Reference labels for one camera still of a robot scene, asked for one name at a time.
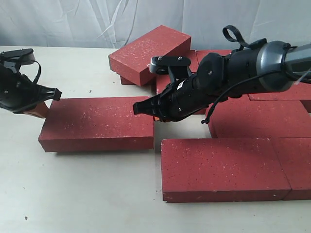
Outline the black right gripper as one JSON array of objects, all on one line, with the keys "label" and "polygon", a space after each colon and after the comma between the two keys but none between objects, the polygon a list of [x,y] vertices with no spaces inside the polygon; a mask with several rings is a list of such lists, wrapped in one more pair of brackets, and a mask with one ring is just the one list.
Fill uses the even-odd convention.
[{"label": "black right gripper", "polygon": [[200,90],[197,75],[193,74],[176,85],[165,89],[162,94],[133,104],[134,115],[145,114],[154,121],[178,122],[211,104],[211,96]]}]

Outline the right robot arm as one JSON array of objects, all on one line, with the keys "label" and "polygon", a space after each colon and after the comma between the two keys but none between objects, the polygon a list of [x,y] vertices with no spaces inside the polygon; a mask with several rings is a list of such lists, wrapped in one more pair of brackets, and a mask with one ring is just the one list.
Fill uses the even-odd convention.
[{"label": "right robot arm", "polygon": [[243,95],[287,91],[294,83],[311,82],[311,47],[292,46],[262,39],[243,44],[229,55],[211,52],[197,71],[186,57],[151,58],[149,70],[168,75],[170,83],[160,93],[133,105],[135,115],[145,114],[162,122],[178,122],[208,108],[207,124],[216,105]]}]

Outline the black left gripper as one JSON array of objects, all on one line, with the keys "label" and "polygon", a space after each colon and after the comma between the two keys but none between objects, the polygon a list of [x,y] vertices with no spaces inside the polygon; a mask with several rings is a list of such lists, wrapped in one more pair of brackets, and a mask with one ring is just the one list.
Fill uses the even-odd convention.
[{"label": "black left gripper", "polygon": [[14,114],[44,119],[49,107],[47,100],[59,101],[61,91],[32,82],[26,75],[0,66],[0,107]]}]

